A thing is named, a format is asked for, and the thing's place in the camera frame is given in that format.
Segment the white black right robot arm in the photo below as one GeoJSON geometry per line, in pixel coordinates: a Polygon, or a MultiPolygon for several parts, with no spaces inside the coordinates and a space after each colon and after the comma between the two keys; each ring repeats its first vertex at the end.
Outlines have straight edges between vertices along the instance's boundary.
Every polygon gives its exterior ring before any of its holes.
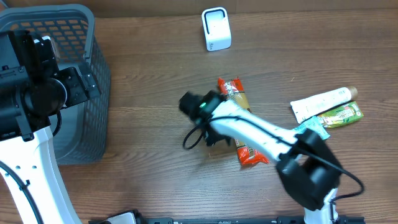
{"type": "Polygon", "coordinates": [[[341,164],[318,133],[273,125],[215,91],[204,96],[186,92],[179,109],[195,129],[201,129],[207,145],[236,139],[265,155],[275,165],[285,191],[304,208],[305,223],[338,221],[332,200],[340,184],[341,164]]]}

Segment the white floral cream tube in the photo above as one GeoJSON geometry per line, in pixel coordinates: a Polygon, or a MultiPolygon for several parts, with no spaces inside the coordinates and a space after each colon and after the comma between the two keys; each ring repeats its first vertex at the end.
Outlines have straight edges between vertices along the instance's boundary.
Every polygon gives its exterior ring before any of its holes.
{"type": "Polygon", "coordinates": [[[291,101],[290,105],[298,124],[301,124],[312,116],[355,100],[357,96],[357,88],[354,86],[347,86],[301,100],[291,101]]]}

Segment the green jasmine tea pouch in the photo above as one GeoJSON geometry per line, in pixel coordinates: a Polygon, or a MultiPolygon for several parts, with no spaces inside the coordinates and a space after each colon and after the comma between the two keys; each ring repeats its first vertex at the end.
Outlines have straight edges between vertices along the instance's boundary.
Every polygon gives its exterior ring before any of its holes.
{"type": "Polygon", "coordinates": [[[324,128],[337,128],[359,121],[364,116],[357,102],[351,101],[317,116],[324,128]]]}

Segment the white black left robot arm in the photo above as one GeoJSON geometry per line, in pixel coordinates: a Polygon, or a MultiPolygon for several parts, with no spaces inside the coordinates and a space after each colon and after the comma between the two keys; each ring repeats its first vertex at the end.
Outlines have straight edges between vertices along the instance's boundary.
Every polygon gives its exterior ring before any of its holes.
{"type": "Polygon", "coordinates": [[[87,63],[59,69],[50,37],[1,33],[1,175],[24,223],[79,223],[50,117],[101,94],[87,63]]]}

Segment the orange spaghetti pasta packet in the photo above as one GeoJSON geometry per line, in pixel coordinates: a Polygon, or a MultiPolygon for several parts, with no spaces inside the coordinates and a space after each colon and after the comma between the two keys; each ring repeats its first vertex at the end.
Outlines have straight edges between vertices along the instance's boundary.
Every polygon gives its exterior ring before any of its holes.
{"type": "MultiPolygon", "coordinates": [[[[251,112],[248,99],[244,92],[244,87],[239,78],[226,81],[222,78],[218,79],[218,88],[222,95],[228,100],[233,100],[237,105],[243,109],[251,112]]],[[[253,166],[258,163],[268,164],[269,160],[257,150],[249,147],[246,143],[235,139],[238,159],[242,166],[253,166]]]]}

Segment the teal snack packet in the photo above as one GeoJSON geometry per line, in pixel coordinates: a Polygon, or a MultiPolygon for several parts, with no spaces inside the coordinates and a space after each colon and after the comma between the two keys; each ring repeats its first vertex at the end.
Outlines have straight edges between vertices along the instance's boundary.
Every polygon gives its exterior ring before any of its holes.
{"type": "Polygon", "coordinates": [[[305,120],[293,130],[299,134],[302,134],[306,129],[311,129],[312,131],[316,132],[323,140],[326,140],[330,137],[316,116],[312,116],[311,118],[305,120]]]}

